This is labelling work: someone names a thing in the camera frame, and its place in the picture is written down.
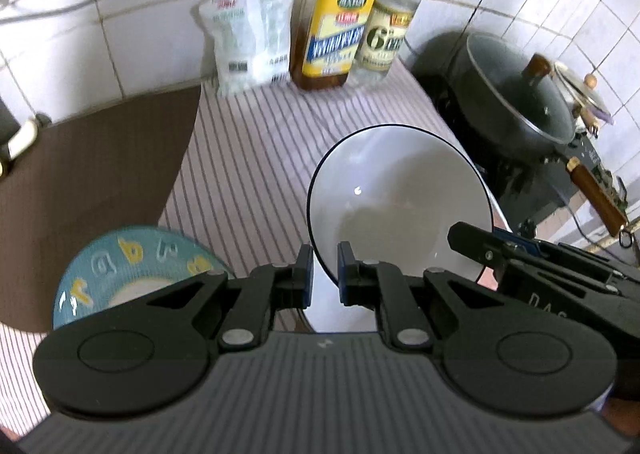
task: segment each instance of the bowl rim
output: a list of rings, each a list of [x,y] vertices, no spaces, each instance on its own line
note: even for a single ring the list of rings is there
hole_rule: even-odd
[[[318,172],[322,168],[322,165],[324,164],[324,162],[327,160],[327,158],[331,155],[331,153],[335,149],[337,149],[342,143],[344,143],[350,137],[352,137],[352,136],[354,136],[356,134],[359,134],[360,132],[364,132],[366,130],[378,129],[379,127],[404,127],[406,129],[413,129],[413,130],[418,130],[419,132],[424,132],[425,134],[427,134],[429,136],[433,136],[434,138],[439,139],[444,144],[446,144],[448,147],[450,147],[454,152],[456,152],[460,157],[462,157],[462,159],[469,165],[471,170],[473,170],[473,172],[474,172],[474,174],[476,176],[476,179],[478,180],[478,183],[482,187],[482,191],[484,192],[484,197],[486,199],[486,204],[489,207],[489,214],[491,216],[491,227],[492,227],[492,230],[493,230],[493,227],[494,227],[494,208],[491,205],[491,200],[489,199],[489,194],[486,191],[486,186],[484,185],[484,182],[482,181],[482,178],[480,177],[480,173],[478,172],[478,169],[476,169],[476,166],[460,150],[458,150],[456,147],[454,147],[454,145],[452,145],[449,141],[444,139],[442,136],[434,134],[430,130],[422,129],[421,127],[414,127],[413,125],[407,125],[405,123],[379,123],[377,125],[370,125],[368,127],[363,127],[362,129],[358,129],[355,132],[351,132],[351,134],[348,134],[347,136],[344,136],[343,138],[341,138],[337,143],[335,143],[324,154],[324,156],[322,156],[322,159],[320,160],[320,162],[316,166],[316,170],[314,170],[314,175],[311,178],[311,182],[309,183],[309,188],[308,188],[308,191],[306,193],[306,228],[307,228],[307,230],[309,232],[309,238],[311,239],[311,246],[313,248],[314,253],[316,254],[316,257],[318,257],[318,262],[320,263],[320,266],[322,266],[322,269],[324,270],[325,274],[327,274],[329,279],[331,279],[331,281],[336,286],[338,286],[338,279],[334,277],[334,274],[332,274],[331,270],[329,270],[327,265],[324,263],[324,260],[320,256],[320,253],[318,252],[318,247],[316,246],[316,240],[314,239],[314,233],[313,233],[313,230],[311,228],[311,194],[313,193],[314,185],[316,184],[316,178],[318,177]],[[485,269],[486,269],[486,266],[482,265],[482,268],[480,269],[480,272],[478,273],[478,277],[476,277],[476,279],[473,280],[472,282],[478,283],[478,281],[482,277],[482,274],[484,273]]]

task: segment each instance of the metal rivet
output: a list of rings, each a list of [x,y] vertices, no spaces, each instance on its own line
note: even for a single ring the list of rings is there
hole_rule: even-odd
[[[229,329],[222,333],[222,341],[230,346],[244,346],[254,340],[254,334],[248,329]]]
[[[420,346],[429,341],[429,334],[422,329],[403,329],[398,333],[398,340],[406,346]]]

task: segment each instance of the dark pot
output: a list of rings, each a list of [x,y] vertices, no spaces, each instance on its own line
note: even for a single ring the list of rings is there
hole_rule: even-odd
[[[469,124],[497,150],[537,163],[571,142],[575,121],[549,76],[523,75],[529,59],[492,36],[471,34],[450,70],[450,84]]]

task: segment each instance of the vinegar bottle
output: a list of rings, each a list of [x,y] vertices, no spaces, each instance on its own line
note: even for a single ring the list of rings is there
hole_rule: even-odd
[[[338,87],[347,80],[374,0],[304,0],[292,20],[293,82],[305,90]]]
[[[350,82],[371,84],[389,72],[421,0],[375,0]]]

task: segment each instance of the blue bowl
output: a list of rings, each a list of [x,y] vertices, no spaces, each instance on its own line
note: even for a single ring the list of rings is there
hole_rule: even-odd
[[[85,246],[54,299],[53,329],[212,268],[231,270],[195,241],[156,227],[127,227]]]

